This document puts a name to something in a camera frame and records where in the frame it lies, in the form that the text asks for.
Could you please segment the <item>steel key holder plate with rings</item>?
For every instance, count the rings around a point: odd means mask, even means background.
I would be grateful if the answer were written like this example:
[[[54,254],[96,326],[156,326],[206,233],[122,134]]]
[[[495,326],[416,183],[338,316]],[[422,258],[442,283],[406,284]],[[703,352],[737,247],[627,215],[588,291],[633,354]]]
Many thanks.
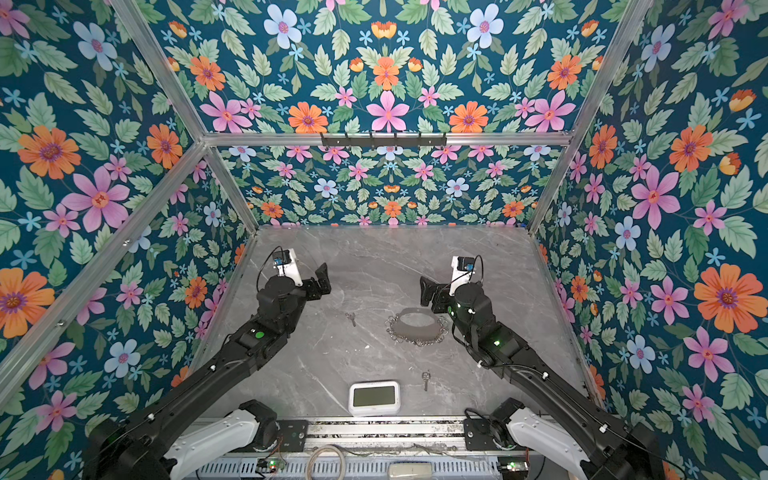
[[[425,307],[408,307],[391,315],[386,331],[398,343],[410,343],[419,347],[441,343],[449,323]]]

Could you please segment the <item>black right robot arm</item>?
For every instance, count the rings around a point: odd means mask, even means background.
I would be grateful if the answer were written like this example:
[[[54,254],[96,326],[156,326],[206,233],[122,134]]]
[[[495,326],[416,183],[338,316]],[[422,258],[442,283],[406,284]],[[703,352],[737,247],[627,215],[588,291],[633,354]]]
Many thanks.
[[[662,479],[656,435],[585,397],[518,333],[496,319],[479,282],[459,286],[420,279],[420,303],[446,314],[452,332],[478,365],[517,387],[542,414],[512,399],[494,420],[516,445],[531,449],[577,479]]]

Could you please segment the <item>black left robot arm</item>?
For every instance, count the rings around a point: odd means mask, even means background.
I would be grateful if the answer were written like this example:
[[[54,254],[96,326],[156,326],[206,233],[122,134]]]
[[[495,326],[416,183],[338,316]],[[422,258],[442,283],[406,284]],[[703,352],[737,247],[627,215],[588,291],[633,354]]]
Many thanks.
[[[172,445],[225,393],[263,368],[288,343],[306,304],[331,293],[328,266],[296,283],[276,275],[257,292],[258,308],[200,369],[121,422],[105,420],[88,437],[85,479],[183,477]]]

